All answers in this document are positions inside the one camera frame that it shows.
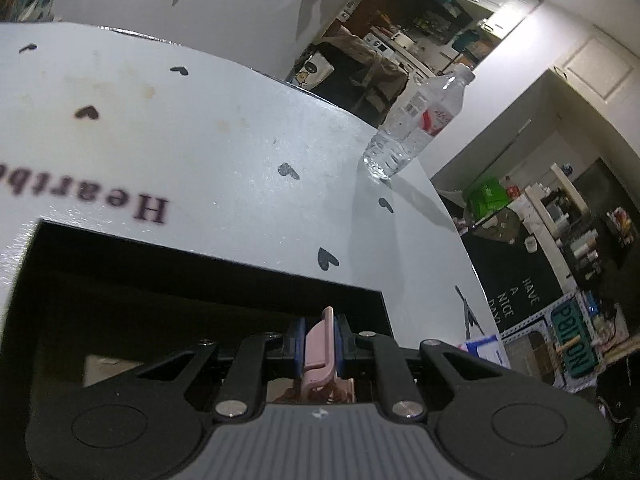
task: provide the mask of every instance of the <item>clear water bottle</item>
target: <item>clear water bottle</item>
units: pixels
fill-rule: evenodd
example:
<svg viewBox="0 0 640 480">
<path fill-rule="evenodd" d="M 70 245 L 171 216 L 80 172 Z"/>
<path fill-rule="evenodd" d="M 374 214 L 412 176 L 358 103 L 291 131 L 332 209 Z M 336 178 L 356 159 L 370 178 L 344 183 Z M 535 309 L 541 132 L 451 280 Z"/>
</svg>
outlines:
<svg viewBox="0 0 640 480">
<path fill-rule="evenodd" d="M 414 160 L 460 113 L 465 86 L 475 77 L 468 66 L 457 64 L 452 73 L 422 83 L 369 142 L 362 155 L 369 172 L 386 180 Z"/>
</svg>

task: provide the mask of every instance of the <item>chalkboard sign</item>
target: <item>chalkboard sign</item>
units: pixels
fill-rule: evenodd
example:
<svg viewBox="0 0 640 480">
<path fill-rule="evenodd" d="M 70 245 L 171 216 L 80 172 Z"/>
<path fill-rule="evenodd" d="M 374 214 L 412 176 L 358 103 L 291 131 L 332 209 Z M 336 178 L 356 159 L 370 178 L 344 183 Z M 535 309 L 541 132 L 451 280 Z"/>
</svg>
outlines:
<svg viewBox="0 0 640 480">
<path fill-rule="evenodd" d="M 512 228 L 504 241 L 487 238 L 479 231 L 462 237 L 500 333 L 562 296 L 545 253 L 541 248 L 529 253 L 524 245 L 527 237 L 529 232 L 521 224 Z"/>
</svg>

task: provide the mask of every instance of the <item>heart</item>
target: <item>heart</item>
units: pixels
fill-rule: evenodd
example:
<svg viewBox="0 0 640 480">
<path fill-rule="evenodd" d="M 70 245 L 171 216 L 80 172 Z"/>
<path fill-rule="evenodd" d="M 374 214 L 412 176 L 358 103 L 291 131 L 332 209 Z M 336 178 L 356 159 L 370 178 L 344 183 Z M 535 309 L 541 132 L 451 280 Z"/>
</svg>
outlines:
<svg viewBox="0 0 640 480">
<path fill-rule="evenodd" d="M 22 54 L 25 50 L 36 50 L 37 49 L 37 45 L 35 43 L 30 43 L 28 45 L 25 45 L 24 47 L 22 47 L 19 51 L 18 54 Z"/>
<path fill-rule="evenodd" d="M 329 251 L 320 247 L 318 249 L 318 265 L 322 270 L 329 270 L 329 264 L 333 264 L 338 267 L 340 262 L 338 261 L 338 258 L 333 256 Z"/>
<path fill-rule="evenodd" d="M 171 72 L 180 72 L 182 75 L 189 75 L 189 71 L 183 66 L 174 66 L 169 70 L 171 70 Z"/>
<path fill-rule="evenodd" d="M 378 203 L 380 204 L 380 207 L 386 207 L 387 209 L 389 209 L 390 213 L 394 211 L 394 209 L 391 207 L 391 204 L 386 201 L 386 198 L 381 198 L 380 200 L 378 200 Z"/>
<path fill-rule="evenodd" d="M 96 110 L 93 106 L 85 106 L 84 108 L 78 108 L 76 112 L 76 119 L 84 119 L 85 117 L 89 117 L 92 120 L 96 120 L 100 117 L 98 110 Z"/>
<path fill-rule="evenodd" d="M 278 173 L 282 176 L 291 175 L 296 180 L 300 180 L 299 174 L 296 173 L 296 170 L 294 170 L 288 162 L 285 162 L 278 167 Z"/>
</svg>

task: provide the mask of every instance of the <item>pink plastic clip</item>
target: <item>pink plastic clip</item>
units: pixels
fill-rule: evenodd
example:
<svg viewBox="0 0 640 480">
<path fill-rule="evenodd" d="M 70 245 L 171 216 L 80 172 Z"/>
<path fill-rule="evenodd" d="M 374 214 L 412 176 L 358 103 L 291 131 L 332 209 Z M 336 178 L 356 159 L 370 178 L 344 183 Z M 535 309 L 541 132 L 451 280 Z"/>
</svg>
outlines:
<svg viewBox="0 0 640 480">
<path fill-rule="evenodd" d="M 305 366 L 300 396 L 309 400 L 311 390 L 326 386 L 335 379 L 334 310 L 322 311 L 322 321 L 306 335 Z"/>
</svg>

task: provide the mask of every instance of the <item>kitchen counter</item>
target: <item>kitchen counter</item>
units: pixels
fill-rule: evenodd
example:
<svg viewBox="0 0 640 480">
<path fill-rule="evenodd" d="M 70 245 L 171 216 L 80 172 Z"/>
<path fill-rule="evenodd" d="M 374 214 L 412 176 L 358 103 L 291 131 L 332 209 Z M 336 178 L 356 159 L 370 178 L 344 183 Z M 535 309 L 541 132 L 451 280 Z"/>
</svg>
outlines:
<svg viewBox="0 0 640 480">
<path fill-rule="evenodd" d="M 455 286 L 497 332 L 420 164 L 373 180 L 375 129 L 350 113 L 174 44 L 74 23 L 0 34 L 0 329 L 47 219 L 380 291 L 402 346 L 464 341 Z"/>
<path fill-rule="evenodd" d="M 436 75 L 427 68 L 427 66 L 417 59 L 413 54 L 409 53 L 409 51 L 402 48 L 395 41 L 389 38 L 386 34 L 380 31 L 377 27 L 371 27 L 371 31 L 375 34 L 380 41 L 386 43 L 389 47 L 396 51 L 396 54 L 404 57 L 407 61 L 413 64 L 420 72 L 422 72 L 426 77 L 436 77 Z"/>
</svg>

